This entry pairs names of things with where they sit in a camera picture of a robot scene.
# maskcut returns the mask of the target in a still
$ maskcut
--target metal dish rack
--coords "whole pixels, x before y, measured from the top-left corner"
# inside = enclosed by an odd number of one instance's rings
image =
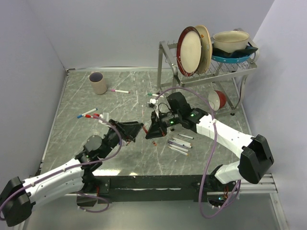
[[[251,38],[249,39],[248,42],[249,45],[257,47]],[[228,108],[220,109],[217,112],[217,115],[219,116],[228,115],[228,114],[234,115],[243,102],[246,79],[249,76],[249,74],[252,74],[256,71],[257,68],[256,61],[259,57],[259,50],[256,51],[256,53],[253,55],[254,56],[253,58],[249,57],[247,61],[242,63],[226,64],[211,60],[210,67],[206,71],[206,73],[203,74],[195,73],[190,77],[186,77],[182,74],[179,74],[177,57],[176,55],[174,56],[173,53],[171,52],[171,49],[175,49],[176,52],[176,48],[177,48],[177,43],[175,42],[173,42],[172,44],[166,43],[165,41],[159,43],[159,59],[158,59],[158,75],[157,75],[158,92],[162,90],[162,87],[170,87],[170,86],[176,87],[177,85],[179,85],[180,87],[191,87],[191,86],[214,82],[214,84],[219,88],[219,90],[225,94],[227,103],[229,105]],[[169,64],[173,72],[173,80],[172,82],[161,84],[163,55],[165,56],[165,62]],[[220,81],[233,79],[236,77],[242,77],[242,80],[239,91],[239,101],[237,102],[236,105],[233,105],[228,95],[226,94],[224,88],[222,87]]]

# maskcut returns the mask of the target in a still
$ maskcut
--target blue plate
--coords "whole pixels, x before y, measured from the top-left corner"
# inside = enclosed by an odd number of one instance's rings
[[[246,61],[249,56],[245,56],[245,57],[240,57],[240,58],[224,58],[224,57],[218,57],[218,56],[213,56],[212,55],[212,60],[217,61],[217,62],[223,62],[223,63],[228,63],[228,64],[234,64],[234,63],[241,63]]]

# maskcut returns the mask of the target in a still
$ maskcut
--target red-rimmed plate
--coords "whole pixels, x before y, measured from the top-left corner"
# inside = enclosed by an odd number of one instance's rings
[[[177,64],[180,72],[189,77],[203,61],[201,36],[193,26],[185,28],[177,44]]]

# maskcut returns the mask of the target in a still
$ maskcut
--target gray marble surface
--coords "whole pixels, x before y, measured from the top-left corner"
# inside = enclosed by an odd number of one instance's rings
[[[103,136],[107,127],[95,119],[80,118],[77,115],[93,108],[98,108],[98,113],[109,112],[110,118],[125,122],[143,122],[146,128],[150,126],[151,108],[146,103],[151,98],[148,92],[156,92],[156,71],[106,71],[102,72],[109,89],[127,90],[130,94],[107,91],[105,94],[94,94],[88,80],[90,72],[73,71],[69,73],[64,95],[60,103],[56,122],[51,134],[50,142],[44,158],[42,173],[54,169],[73,158],[83,149],[83,145],[91,135]],[[170,81],[172,75],[169,70],[163,70],[163,81]],[[238,96],[233,82],[222,82],[225,91],[233,103],[238,101]],[[199,94],[207,97],[214,84],[193,87]],[[208,111],[208,107],[196,96],[189,92],[182,92],[193,107]],[[224,116],[219,120],[230,127],[248,133],[248,125],[240,110],[235,116]],[[180,137],[178,134],[194,137],[193,140]],[[193,148],[189,156],[181,155],[168,148],[167,140],[177,137],[191,142]],[[192,175],[202,174],[213,141],[205,136],[185,130],[180,125],[174,132],[168,131],[164,138],[156,138],[155,147],[150,140],[145,139],[143,131],[136,138],[136,143],[130,143],[122,148],[119,154],[103,163],[96,175]],[[217,145],[216,152],[211,161],[209,172],[220,164],[229,164],[238,158],[221,145]]]

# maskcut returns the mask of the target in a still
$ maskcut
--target beige bowl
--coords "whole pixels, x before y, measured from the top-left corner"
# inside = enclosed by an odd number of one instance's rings
[[[214,47],[227,53],[245,49],[248,39],[249,34],[243,31],[224,31],[213,36]]]

